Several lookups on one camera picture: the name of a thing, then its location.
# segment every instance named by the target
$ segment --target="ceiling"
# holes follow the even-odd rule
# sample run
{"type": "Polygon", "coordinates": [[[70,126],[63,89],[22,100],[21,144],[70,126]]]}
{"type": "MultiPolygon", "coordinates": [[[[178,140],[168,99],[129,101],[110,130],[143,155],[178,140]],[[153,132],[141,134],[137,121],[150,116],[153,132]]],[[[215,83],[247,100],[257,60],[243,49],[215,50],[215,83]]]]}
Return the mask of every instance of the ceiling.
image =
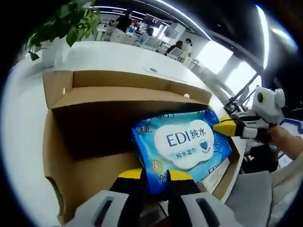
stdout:
{"type": "MultiPolygon", "coordinates": [[[[192,19],[207,35],[183,15],[159,1],[161,0],[96,0],[94,5],[131,8],[141,13],[149,13],[166,22],[182,22],[188,27],[187,30],[206,39],[209,35],[216,42],[231,48],[230,43],[214,36],[213,32],[215,32],[253,54],[257,61],[236,48],[232,49],[237,57],[244,59],[259,71],[260,62],[263,62],[264,58],[264,41],[258,10],[252,0],[162,0],[192,19]]],[[[262,3],[266,9],[268,5],[273,8],[271,0],[254,0],[254,2],[262,3]]]]}

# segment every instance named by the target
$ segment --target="ceiling light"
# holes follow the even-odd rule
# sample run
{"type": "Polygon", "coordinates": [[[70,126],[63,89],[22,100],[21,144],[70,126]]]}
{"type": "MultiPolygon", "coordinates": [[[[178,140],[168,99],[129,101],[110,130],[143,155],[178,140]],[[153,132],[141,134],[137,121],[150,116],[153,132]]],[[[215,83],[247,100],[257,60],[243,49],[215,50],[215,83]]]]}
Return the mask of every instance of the ceiling light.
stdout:
{"type": "MultiPolygon", "coordinates": [[[[125,8],[119,8],[119,7],[113,7],[113,6],[90,6],[90,8],[106,8],[106,9],[119,9],[119,10],[127,10],[125,8]]],[[[138,13],[138,14],[141,14],[143,16],[145,16],[146,14],[144,13],[140,13],[140,12],[137,12],[137,11],[133,11],[133,13],[138,13]]]]}
{"type": "Polygon", "coordinates": [[[166,12],[166,11],[164,11],[164,10],[162,10],[162,9],[160,9],[160,8],[158,8],[158,7],[156,7],[156,6],[153,6],[153,5],[151,5],[151,4],[147,4],[147,6],[153,7],[153,8],[155,8],[155,9],[157,9],[157,10],[159,10],[159,11],[161,11],[161,12],[167,14],[169,17],[174,18],[175,20],[177,20],[177,21],[179,21],[181,24],[183,24],[185,27],[187,27],[188,29],[190,29],[192,32],[194,32],[194,30],[191,29],[188,25],[186,25],[183,21],[181,21],[181,20],[179,20],[178,18],[174,17],[174,16],[171,15],[170,13],[168,13],[168,12],[166,12]]]}
{"type": "Polygon", "coordinates": [[[133,15],[131,15],[131,17],[136,18],[136,19],[139,19],[139,20],[143,20],[143,18],[135,17],[135,16],[133,16],[133,15]]]}
{"type": "MultiPolygon", "coordinates": [[[[125,15],[124,13],[116,13],[116,12],[108,12],[108,11],[100,11],[100,13],[108,13],[108,14],[118,14],[118,15],[125,15]]],[[[143,20],[140,17],[135,17],[135,16],[131,16],[133,18],[139,19],[139,20],[143,20]]]]}
{"type": "Polygon", "coordinates": [[[268,55],[269,55],[269,33],[268,33],[268,26],[265,14],[263,10],[257,6],[259,17],[261,20],[261,26],[263,31],[263,40],[264,40],[264,60],[263,60],[263,68],[266,69],[268,63],[268,55]]]}
{"type": "Polygon", "coordinates": [[[277,29],[272,27],[270,29],[280,38],[280,40],[285,44],[285,47],[289,51],[296,52],[298,50],[298,45],[286,30],[284,30],[283,28],[277,29]]]}
{"type": "Polygon", "coordinates": [[[137,2],[142,3],[142,4],[146,4],[146,2],[144,2],[144,1],[139,1],[139,0],[133,0],[133,1],[137,1],[137,2]]]}
{"type": "Polygon", "coordinates": [[[172,5],[162,1],[162,0],[155,0],[169,8],[171,8],[172,10],[176,11],[177,13],[179,13],[180,15],[182,15],[184,18],[186,18],[187,20],[189,20],[194,26],[196,26],[201,32],[203,32],[206,37],[209,39],[209,40],[212,40],[211,37],[195,22],[193,21],[191,18],[189,18],[187,15],[185,15],[184,13],[182,13],[180,10],[176,9],[175,7],[173,7],[172,5]]]}
{"type": "Polygon", "coordinates": [[[154,17],[154,18],[156,18],[156,19],[159,19],[160,21],[162,21],[160,18],[157,18],[157,17],[155,17],[155,16],[153,16],[153,15],[151,15],[151,14],[146,14],[146,15],[149,15],[149,16],[151,16],[151,17],[154,17]]]}
{"type": "Polygon", "coordinates": [[[119,14],[119,15],[125,15],[124,13],[116,13],[116,12],[107,12],[107,11],[100,11],[100,13],[112,13],[112,14],[119,14]]]}

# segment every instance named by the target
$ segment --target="cardboard box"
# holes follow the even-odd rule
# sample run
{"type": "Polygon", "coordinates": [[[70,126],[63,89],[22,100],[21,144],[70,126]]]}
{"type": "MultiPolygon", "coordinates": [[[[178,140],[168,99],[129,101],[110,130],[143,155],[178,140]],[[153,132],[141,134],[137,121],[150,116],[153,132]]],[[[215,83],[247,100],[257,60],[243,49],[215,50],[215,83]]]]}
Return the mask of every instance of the cardboard box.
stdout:
{"type": "Polygon", "coordinates": [[[209,193],[213,193],[229,165],[228,157],[217,168],[204,178],[201,183],[209,193]]]}
{"type": "MultiPolygon", "coordinates": [[[[45,73],[43,82],[49,109],[44,171],[58,198],[61,224],[94,194],[108,190],[121,172],[141,167],[131,140],[135,122],[156,114],[203,110],[211,98],[197,87],[127,72],[55,71],[45,73]]],[[[230,143],[230,164],[213,192],[218,199],[239,161],[230,143]]]]}

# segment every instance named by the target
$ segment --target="heart icon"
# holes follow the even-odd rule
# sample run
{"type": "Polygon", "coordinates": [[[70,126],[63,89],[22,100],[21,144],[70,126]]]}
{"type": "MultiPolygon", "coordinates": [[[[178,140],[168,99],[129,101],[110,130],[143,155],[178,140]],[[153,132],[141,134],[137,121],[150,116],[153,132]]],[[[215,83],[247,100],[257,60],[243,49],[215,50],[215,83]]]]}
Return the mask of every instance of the heart icon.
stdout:
{"type": "Polygon", "coordinates": [[[204,142],[200,142],[200,147],[201,147],[202,149],[206,150],[206,149],[207,149],[207,147],[208,147],[207,142],[206,142],[206,141],[204,141],[204,142]]]}
{"type": "Polygon", "coordinates": [[[214,134],[202,120],[159,127],[154,136],[159,154],[180,169],[191,169],[214,154],[214,134]]]}

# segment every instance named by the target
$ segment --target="potted plant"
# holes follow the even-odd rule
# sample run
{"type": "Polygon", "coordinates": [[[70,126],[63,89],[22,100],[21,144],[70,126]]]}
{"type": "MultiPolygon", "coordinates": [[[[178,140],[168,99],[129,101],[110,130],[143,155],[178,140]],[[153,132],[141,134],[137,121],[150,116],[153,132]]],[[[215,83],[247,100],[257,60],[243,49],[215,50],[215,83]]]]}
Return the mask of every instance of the potted plant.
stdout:
{"type": "Polygon", "coordinates": [[[46,67],[55,64],[56,56],[62,47],[63,42],[71,47],[75,41],[83,37],[88,38],[91,34],[97,36],[99,24],[98,9],[84,8],[88,1],[72,1],[62,5],[55,14],[42,24],[29,38],[29,54],[34,61],[39,56],[32,52],[34,47],[42,48],[42,62],[46,67]]]}

